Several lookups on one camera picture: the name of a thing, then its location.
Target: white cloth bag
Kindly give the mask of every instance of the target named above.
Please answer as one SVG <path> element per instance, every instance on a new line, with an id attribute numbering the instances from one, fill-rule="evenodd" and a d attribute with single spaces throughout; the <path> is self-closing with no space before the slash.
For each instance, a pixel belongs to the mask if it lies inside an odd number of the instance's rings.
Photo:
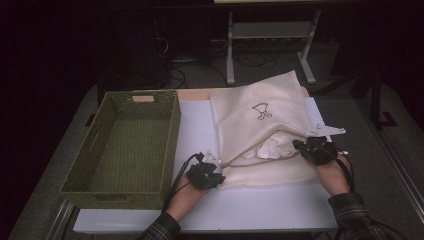
<path id="1" fill-rule="evenodd" d="M 317 177 L 298 153 L 279 159 L 243 157 L 277 132 L 305 140 L 313 129 L 294 71 L 211 93 L 210 100 L 226 177 L 220 188 L 268 187 Z"/>

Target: shirt sleeve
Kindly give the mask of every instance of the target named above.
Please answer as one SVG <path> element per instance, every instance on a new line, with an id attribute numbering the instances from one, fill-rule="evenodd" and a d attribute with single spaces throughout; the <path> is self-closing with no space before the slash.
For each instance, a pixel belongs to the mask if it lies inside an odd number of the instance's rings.
<path id="1" fill-rule="evenodd" d="M 172 240 L 180 231 L 178 222 L 168 213 L 162 212 L 136 240 Z"/>
<path id="2" fill-rule="evenodd" d="M 339 194 L 328 199 L 328 202 L 347 240 L 388 239 L 387 233 L 371 219 L 360 195 Z"/>

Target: white tabletop surface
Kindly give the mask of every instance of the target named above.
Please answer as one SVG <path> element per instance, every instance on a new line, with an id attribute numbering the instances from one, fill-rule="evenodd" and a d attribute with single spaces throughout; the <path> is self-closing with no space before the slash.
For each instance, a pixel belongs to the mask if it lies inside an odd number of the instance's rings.
<path id="1" fill-rule="evenodd" d="M 323 120 L 313 98 L 306 98 L 314 123 Z M 218 140 L 209 100 L 182 101 L 174 178 L 192 154 L 210 150 Z M 182 233 L 323 231 L 337 228 L 318 181 L 260 189 L 213 189 L 181 222 Z M 141 233 L 160 210 L 81 209 L 74 231 L 91 234 Z"/>

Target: white cloth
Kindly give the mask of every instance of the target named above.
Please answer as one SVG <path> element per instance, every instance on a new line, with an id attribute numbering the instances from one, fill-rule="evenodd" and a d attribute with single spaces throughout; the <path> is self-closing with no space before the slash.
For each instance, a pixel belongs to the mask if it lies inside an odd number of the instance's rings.
<path id="1" fill-rule="evenodd" d="M 212 93 L 210 100 L 226 176 L 220 188 L 263 187 L 316 178 L 312 168 L 290 148 L 292 139 L 304 140 L 305 133 L 314 127 L 294 71 Z"/>

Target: wicker basket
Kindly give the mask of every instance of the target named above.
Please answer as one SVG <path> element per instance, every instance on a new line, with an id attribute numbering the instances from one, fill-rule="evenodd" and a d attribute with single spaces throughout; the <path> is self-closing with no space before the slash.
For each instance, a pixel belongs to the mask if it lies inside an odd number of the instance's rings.
<path id="1" fill-rule="evenodd" d="M 83 209 L 161 209 L 180 118 L 176 91 L 107 93 L 60 194 Z"/>

